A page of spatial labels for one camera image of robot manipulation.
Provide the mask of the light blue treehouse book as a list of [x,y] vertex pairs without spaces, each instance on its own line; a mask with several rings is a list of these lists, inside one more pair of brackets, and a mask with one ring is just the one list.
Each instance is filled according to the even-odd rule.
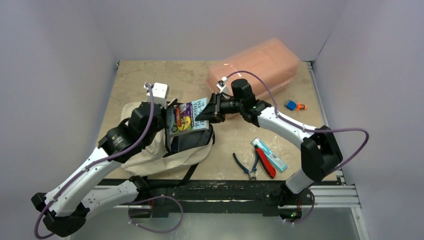
[[166,133],[169,137],[177,137],[196,131],[209,129],[207,120],[196,120],[208,103],[206,97],[187,103],[173,105],[166,110]]

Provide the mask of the beige canvas backpack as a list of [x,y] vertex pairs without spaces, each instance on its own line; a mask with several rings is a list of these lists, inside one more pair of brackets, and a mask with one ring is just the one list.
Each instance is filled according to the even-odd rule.
[[173,174],[205,160],[215,143],[212,126],[206,130],[168,137],[163,129],[153,142],[121,165],[129,176],[151,177]]

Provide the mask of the teal pencil pack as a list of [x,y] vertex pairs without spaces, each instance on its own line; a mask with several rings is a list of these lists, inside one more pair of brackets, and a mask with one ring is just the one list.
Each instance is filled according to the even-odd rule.
[[270,164],[278,170],[278,172],[282,173],[285,171],[288,167],[288,165],[279,157],[277,156],[271,148],[269,148],[262,140],[260,140],[258,137],[253,139],[251,141],[252,146],[258,146],[266,155],[268,161]]

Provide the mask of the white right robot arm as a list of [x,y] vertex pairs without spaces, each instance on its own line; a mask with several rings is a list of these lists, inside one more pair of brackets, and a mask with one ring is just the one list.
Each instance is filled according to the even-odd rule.
[[195,118],[210,124],[225,121],[228,114],[241,114],[243,119],[258,128],[269,130],[286,139],[300,150],[301,166],[285,182],[280,196],[288,204],[300,198],[301,191],[329,175],[343,160],[343,155],[331,129],[325,125],[312,128],[282,114],[266,101],[256,99],[246,79],[231,83],[232,96],[225,98],[213,93],[209,103]]

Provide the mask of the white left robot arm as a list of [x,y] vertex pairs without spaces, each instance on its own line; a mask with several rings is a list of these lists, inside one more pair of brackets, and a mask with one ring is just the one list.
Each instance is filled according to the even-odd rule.
[[31,198],[40,212],[33,230],[36,239],[67,237],[104,210],[133,201],[146,203],[149,191],[141,177],[131,177],[99,192],[94,188],[153,142],[165,128],[166,109],[166,103],[142,102],[130,117],[107,131],[86,161],[64,182],[47,193],[36,193]]

